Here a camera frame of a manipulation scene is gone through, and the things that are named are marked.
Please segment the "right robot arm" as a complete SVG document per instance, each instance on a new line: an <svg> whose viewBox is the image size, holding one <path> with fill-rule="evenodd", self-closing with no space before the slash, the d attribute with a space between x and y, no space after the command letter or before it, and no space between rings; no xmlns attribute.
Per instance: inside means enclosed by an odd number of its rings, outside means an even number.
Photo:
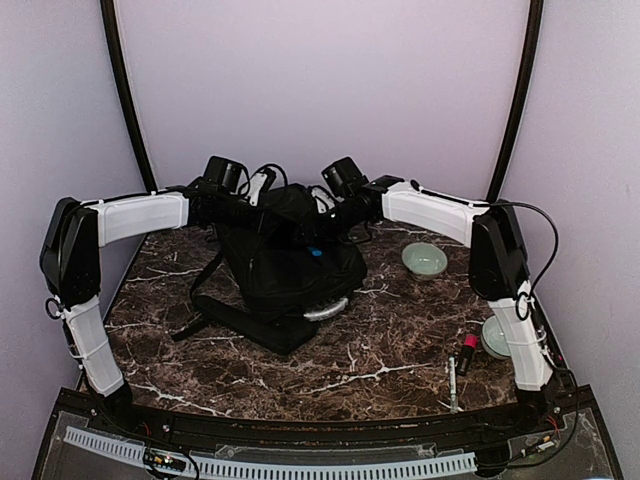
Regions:
<svg viewBox="0 0 640 480"><path fill-rule="evenodd" d="M536 318L538 281L530 275L515 213L520 203L467 200L391 175L369 180L349 157L333 162L321 175L331 194L320 204L314 228L318 236L343 233L365 221L388 220L469 248L469 283L488 302L505 334L517 392L547 390L552 360Z"/></svg>

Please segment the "black pink highlighter marker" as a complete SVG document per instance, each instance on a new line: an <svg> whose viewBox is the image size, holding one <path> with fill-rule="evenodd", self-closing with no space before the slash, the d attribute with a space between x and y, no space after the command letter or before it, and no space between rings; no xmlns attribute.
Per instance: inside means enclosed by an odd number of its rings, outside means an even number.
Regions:
<svg viewBox="0 0 640 480"><path fill-rule="evenodd" d="M477 345L478 335L467 334L457 357L455 368L457 375L466 376L468 374L477 349Z"/></svg>

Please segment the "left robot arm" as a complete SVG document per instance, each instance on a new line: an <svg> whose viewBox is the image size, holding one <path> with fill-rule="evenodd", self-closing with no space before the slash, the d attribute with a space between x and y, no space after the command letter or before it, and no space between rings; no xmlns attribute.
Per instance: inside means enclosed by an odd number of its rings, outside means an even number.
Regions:
<svg viewBox="0 0 640 480"><path fill-rule="evenodd" d="M258 211L273 185L275 167L254 172L213 156L188 185L111 198L60 199L54 207L39 256L48 289L44 309L62 325L71 357L90 388L104 398L101 417L120 436L141 427L140 412L124 399L126 380L105 328L102 300L104 255L118 244L139 248L150 234L231 221Z"/></svg>

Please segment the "black student backpack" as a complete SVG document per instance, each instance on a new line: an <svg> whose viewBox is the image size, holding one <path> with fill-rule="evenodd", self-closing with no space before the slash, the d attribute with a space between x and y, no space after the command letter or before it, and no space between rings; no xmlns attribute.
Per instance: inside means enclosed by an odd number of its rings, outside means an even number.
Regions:
<svg viewBox="0 0 640 480"><path fill-rule="evenodd" d="M219 250L189 292L199 318L172 339L184 340L211 323L280 355L312 339L317 327L307 313L350 298L367 275L362 254L352 243L320 245L320 258L310 254L310 225L317 215L309 189L300 184L262 194L257 207L221 194L195 198L190 219L214 228ZM197 291L222 263L233 274L244 310Z"/></svg>

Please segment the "black blue highlighter marker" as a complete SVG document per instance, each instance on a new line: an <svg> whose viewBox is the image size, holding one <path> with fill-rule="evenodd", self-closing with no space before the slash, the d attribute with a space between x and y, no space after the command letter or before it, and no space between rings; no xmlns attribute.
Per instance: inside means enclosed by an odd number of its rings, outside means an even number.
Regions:
<svg viewBox="0 0 640 480"><path fill-rule="evenodd" d="M322 257L324 255L324 252L321 249L316 248L316 247L309 246L308 247L308 251L315 258L320 258L320 257Z"/></svg>

